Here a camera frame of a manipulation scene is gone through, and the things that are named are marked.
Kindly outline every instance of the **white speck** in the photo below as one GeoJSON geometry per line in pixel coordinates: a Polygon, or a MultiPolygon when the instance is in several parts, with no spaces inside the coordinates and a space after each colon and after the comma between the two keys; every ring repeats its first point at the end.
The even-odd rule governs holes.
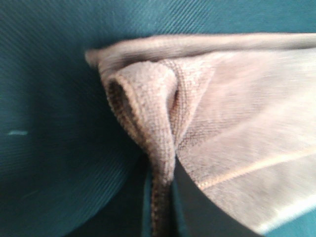
{"type": "Polygon", "coordinates": [[[22,130],[11,130],[8,132],[7,135],[18,135],[18,136],[25,136],[28,135],[27,131],[22,131],[22,130]]]}

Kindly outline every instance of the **stitching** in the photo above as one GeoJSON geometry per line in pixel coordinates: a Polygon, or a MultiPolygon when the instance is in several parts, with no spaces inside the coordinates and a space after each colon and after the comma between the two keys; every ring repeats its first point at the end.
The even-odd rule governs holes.
{"type": "Polygon", "coordinates": [[[310,156],[313,154],[316,154],[316,146],[310,146],[310,147],[303,149],[303,150],[300,150],[300,151],[294,151],[294,152],[287,153],[287,154],[269,157],[269,158],[263,159],[261,161],[255,162],[249,166],[245,166],[241,169],[234,170],[234,171],[228,172],[226,174],[218,175],[217,177],[205,179],[204,181],[199,182],[197,184],[197,186],[201,190],[205,190],[205,189],[212,187],[212,186],[215,186],[219,183],[238,178],[242,175],[251,173],[253,171],[267,168],[270,166],[274,166],[274,165],[277,165],[280,163],[285,163],[285,162],[288,162],[291,160],[296,160],[296,159],[310,156]]]}

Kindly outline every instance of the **fabric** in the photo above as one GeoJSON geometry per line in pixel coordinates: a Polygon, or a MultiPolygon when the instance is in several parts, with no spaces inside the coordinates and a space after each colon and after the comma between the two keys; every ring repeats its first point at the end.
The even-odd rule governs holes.
{"type": "Polygon", "coordinates": [[[149,156],[153,236],[168,232],[176,155],[258,233],[316,206],[316,34],[151,37],[86,58],[149,156]]]}
{"type": "MultiPolygon", "coordinates": [[[[1,1],[0,236],[83,231],[97,213],[112,217],[113,203],[141,222],[120,212],[118,192],[142,152],[109,109],[86,49],[157,34],[316,32],[315,10],[314,0],[1,1]]],[[[93,233],[120,236],[120,226],[93,233]]]]}

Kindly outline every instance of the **towel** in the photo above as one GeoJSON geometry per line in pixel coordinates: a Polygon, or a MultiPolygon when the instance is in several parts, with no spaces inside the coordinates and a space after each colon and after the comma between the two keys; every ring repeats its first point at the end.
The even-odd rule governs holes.
{"type": "Polygon", "coordinates": [[[154,237],[168,233],[175,157],[257,233],[316,206],[316,34],[154,36],[85,56],[150,160],[154,237]]]}

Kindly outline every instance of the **teal surface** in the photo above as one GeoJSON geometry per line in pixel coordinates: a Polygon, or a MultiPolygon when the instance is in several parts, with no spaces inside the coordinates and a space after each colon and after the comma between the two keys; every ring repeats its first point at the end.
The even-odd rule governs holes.
{"type": "MultiPolygon", "coordinates": [[[[97,213],[125,218],[108,205],[142,152],[86,49],[158,34],[316,32],[315,0],[2,0],[0,15],[1,237],[65,236],[97,213]]],[[[99,230],[119,236],[115,223],[99,230]]]]}
{"type": "Polygon", "coordinates": [[[266,234],[266,237],[315,237],[316,209],[266,234]]]}

